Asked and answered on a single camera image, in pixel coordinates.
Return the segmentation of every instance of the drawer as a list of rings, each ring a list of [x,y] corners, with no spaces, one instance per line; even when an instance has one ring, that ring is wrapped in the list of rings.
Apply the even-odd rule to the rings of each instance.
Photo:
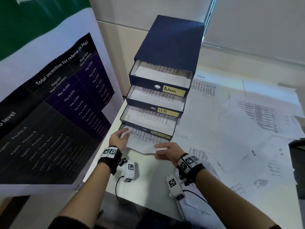
[[[185,97],[171,95],[132,85],[126,96],[127,104],[145,110],[181,118]]]
[[[193,72],[169,68],[140,60],[136,60],[130,73],[131,85],[165,92],[175,96],[186,97]]]
[[[127,105],[120,120],[126,126],[170,140],[178,118]]]

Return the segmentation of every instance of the black wrist strap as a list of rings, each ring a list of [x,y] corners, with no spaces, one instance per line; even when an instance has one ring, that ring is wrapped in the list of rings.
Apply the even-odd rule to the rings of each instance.
[[[116,146],[110,146],[103,151],[98,163],[103,162],[108,165],[111,174],[115,175],[116,169],[122,160],[121,158],[122,153],[120,152],[119,148]]]
[[[192,154],[183,154],[178,162],[180,180],[187,179],[188,183],[194,183],[200,170],[205,169],[200,159]]]

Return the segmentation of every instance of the table surface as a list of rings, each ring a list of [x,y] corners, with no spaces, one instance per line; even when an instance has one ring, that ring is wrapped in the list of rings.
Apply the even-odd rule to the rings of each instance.
[[[243,77],[226,77],[227,75],[217,77],[217,82],[227,87],[236,86],[236,88],[239,88],[237,86],[242,85],[240,78]],[[110,135],[119,129],[121,125],[120,116],[126,105],[127,103],[124,101],[92,165],[84,177],[84,182],[94,170],[104,148],[108,147]],[[172,163],[169,161],[158,161],[153,155],[141,154],[128,148],[123,150],[124,157],[135,161],[135,180],[131,183],[119,182],[116,190],[117,195],[163,215],[182,220],[175,202],[176,200],[169,196],[169,190],[165,182],[166,175],[172,174],[175,170]],[[111,175],[106,189],[107,192],[115,194],[115,185],[120,175],[120,171],[114,176]],[[276,189],[262,194],[256,206],[282,228],[303,228],[295,185],[278,186]]]

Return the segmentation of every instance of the hand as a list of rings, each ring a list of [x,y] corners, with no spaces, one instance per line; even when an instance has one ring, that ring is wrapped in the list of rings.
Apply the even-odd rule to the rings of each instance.
[[[168,160],[177,167],[178,161],[184,154],[184,151],[180,148],[177,143],[163,143],[155,145],[155,148],[167,148],[166,150],[157,150],[155,158],[159,160]]]
[[[128,130],[129,130],[128,128],[123,128],[123,129],[113,133],[109,139],[109,147],[114,145],[114,146],[118,147],[119,150],[122,152],[123,149],[125,149],[125,147],[127,145],[127,141],[129,138],[129,132],[126,133],[122,138],[121,138],[121,135],[122,135],[122,133],[127,132]]]

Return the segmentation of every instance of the yellow label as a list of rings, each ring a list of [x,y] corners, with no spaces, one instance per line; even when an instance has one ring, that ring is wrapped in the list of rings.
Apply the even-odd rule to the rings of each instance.
[[[178,88],[172,88],[172,87],[165,86],[165,85],[163,86],[163,91],[167,92],[167,93],[170,93],[170,94],[173,94],[173,95],[181,96],[181,97],[183,97],[184,94],[185,94],[184,90],[181,90],[181,89],[178,89]]]
[[[165,135],[165,134],[162,134],[162,133],[159,133],[159,132],[155,132],[155,131],[151,131],[152,134],[155,134],[157,136],[162,136],[164,138],[167,138],[167,139],[170,139],[170,136],[168,135]]]
[[[166,114],[166,115],[170,115],[170,116],[173,116],[173,117],[178,117],[179,116],[179,112],[174,112],[174,111],[163,109],[163,108],[158,108],[158,112]]]

